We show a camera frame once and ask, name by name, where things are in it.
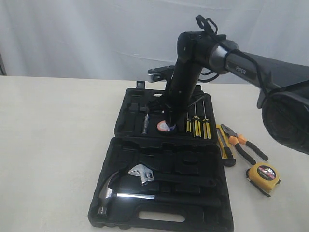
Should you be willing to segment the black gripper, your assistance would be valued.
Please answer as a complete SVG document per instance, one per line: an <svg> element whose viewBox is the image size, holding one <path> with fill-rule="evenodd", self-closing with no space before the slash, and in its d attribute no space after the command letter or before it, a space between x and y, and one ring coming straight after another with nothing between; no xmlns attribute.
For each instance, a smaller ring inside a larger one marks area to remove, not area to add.
<svg viewBox="0 0 309 232"><path fill-rule="evenodd" d="M172 79L165 90L166 124L171 128L187 111L203 67L177 58Z"/></svg>

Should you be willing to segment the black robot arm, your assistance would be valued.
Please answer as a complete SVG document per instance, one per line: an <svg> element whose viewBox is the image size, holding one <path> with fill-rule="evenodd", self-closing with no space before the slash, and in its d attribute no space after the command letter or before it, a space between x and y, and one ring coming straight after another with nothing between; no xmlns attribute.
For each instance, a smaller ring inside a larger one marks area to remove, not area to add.
<svg viewBox="0 0 309 232"><path fill-rule="evenodd" d="M203 68L232 73L258 87L263 124L281 145L309 152L309 69L239 50L225 35L183 32L177 61L166 87L166 122L173 126L187 110Z"/></svg>

